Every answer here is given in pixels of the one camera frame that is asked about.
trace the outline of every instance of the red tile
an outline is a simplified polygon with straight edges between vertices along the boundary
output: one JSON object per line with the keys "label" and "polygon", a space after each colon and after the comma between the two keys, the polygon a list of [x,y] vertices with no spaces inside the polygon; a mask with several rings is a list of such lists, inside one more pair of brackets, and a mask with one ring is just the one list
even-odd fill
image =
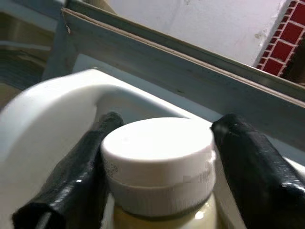
{"label": "red tile", "polygon": [[287,9],[286,14],[285,15],[289,15],[292,12],[292,8]]}
{"label": "red tile", "polygon": [[291,1],[289,7],[293,7],[293,6],[295,6],[295,5],[296,5],[296,1]]}
{"label": "red tile", "polygon": [[281,39],[292,44],[295,44],[297,39],[299,39],[303,28],[292,23],[288,23],[282,33]]}
{"label": "red tile", "polygon": [[283,64],[269,59],[263,70],[270,74],[277,75],[280,72],[282,66]]}
{"label": "red tile", "polygon": [[293,56],[295,55],[295,52],[292,52],[290,57],[289,57],[289,60],[291,60],[293,58]]}
{"label": "red tile", "polygon": [[267,48],[266,48],[266,50],[271,50],[272,49],[272,47],[273,47],[273,45],[272,44],[269,44],[268,46],[267,46]]}
{"label": "red tile", "polygon": [[305,5],[298,4],[290,20],[305,25]]}
{"label": "red tile", "polygon": [[297,46],[301,45],[302,41],[303,41],[303,38],[299,39],[299,41],[297,42]]}
{"label": "red tile", "polygon": [[271,40],[270,40],[270,44],[275,44],[276,41],[277,41],[277,38],[273,37],[273,38],[271,38]]}
{"label": "red tile", "polygon": [[269,55],[269,53],[270,53],[270,52],[265,51],[265,52],[263,53],[263,57],[267,57],[267,56]]}
{"label": "red tile", "polygon": [[280,34],[281,34],[281,31],[276,30],[273,36],[274,36],[274,37],[279,37]]}
{"label": "red tile", "polygon": [[282,22],[286,22],[288,20],[288,16],[284,16]]}
{"label": "red tile", "polygon": [[279,26],[278,26],[278,30],[281,30],[283,27],[284,27],[285,23],[281,23]]}
{"label": "red tile", "polygon": [[291,45],[278,41],[278,43],[275,45],[271,53],[271,56],[281,61],[285,61],[291,50],[292,50]]}
{"label": "red tile", "polygon": [[267,60],[266,58],[261,58],[259,64],[264,64],[266,62],[266,60]]}

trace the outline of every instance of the white sink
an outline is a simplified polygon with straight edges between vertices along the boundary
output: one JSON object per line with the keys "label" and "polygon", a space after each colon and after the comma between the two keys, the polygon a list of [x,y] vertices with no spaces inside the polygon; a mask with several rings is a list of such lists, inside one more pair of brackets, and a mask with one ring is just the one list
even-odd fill
{"label": "white sink", "polygon": [[[141,80],[162,98],[179,100],[202,117],[221,117],[165,89]],[[126,123],[154,117],[186,117],[209,123],[186,110],[98,70],[55,78],[22,92],[0,114],[0,228],[11,228],[10,215],[40,189],[55,165],[76,145],[101,115],[116,111]],[[297,149],[274,140],[281,150]],[[300,173],[305,168],[289,160]],[[216,162],[215,196],[234,228],[245,228]]]}

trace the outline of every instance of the black tape-wrapped handle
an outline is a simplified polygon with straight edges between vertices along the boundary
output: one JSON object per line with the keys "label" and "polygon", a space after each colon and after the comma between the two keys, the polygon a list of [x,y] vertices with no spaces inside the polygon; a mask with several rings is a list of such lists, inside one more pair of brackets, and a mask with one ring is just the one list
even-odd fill
{"label": "black tape-wrapped handle", "polygon": [[269,140],[234,114],[212,131],[247,228],[305,229],[305,182]]}
{"label": "black tape-wrapped handle", "polygon": [[99,129],[88,131],[54,168],[40,192],[13,216],[15,229],[98,229],[108,186],[100,153],[101,141],[123,125],[107,114]]}

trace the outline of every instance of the white plastic bottle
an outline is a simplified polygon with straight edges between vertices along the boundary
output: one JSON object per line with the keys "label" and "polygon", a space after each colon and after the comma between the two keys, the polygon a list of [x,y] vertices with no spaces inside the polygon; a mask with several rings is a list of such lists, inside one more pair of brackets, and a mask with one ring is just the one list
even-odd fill
{"label": "white plastic bottle", "polygon": [[154,118],[122,126],[102,142],[115,199],[112,229],[217,229],[215,152],[209,125]]}

